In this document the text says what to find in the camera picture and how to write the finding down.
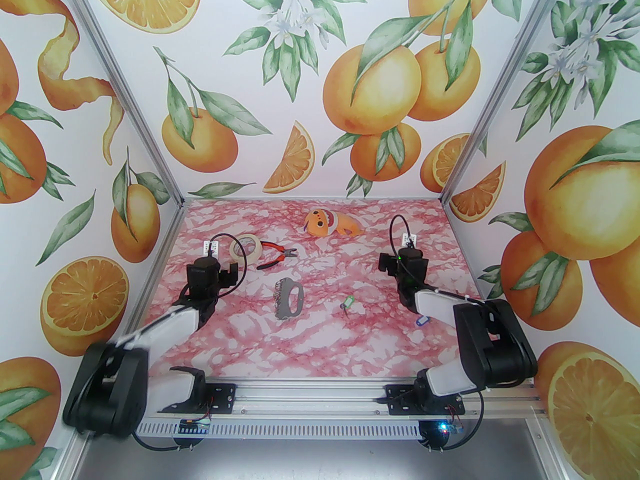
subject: red pliers handle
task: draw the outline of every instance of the red pliers handle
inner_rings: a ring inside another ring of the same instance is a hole
[[[278,265],[278,263],[280,263],[281,261],[284,261],[285,258],[297,258],[298,257],[298,254],[296,254],[297,249],[285,249],[285,247],[283,247],[282,245],[275,244],[274,242],[262,242],[261,241],[260,244],[262,244],[262,247],[271,247],[272,249],[275,249],[276,251],[280,251],[281,254],[280,254],[280,256],[275,258],[273,261],[270,261],[269,263],[265,263],[264,265],[259,265],[256,268],[257,270],[265,270],[266,268],[274,267],[274,266]]]

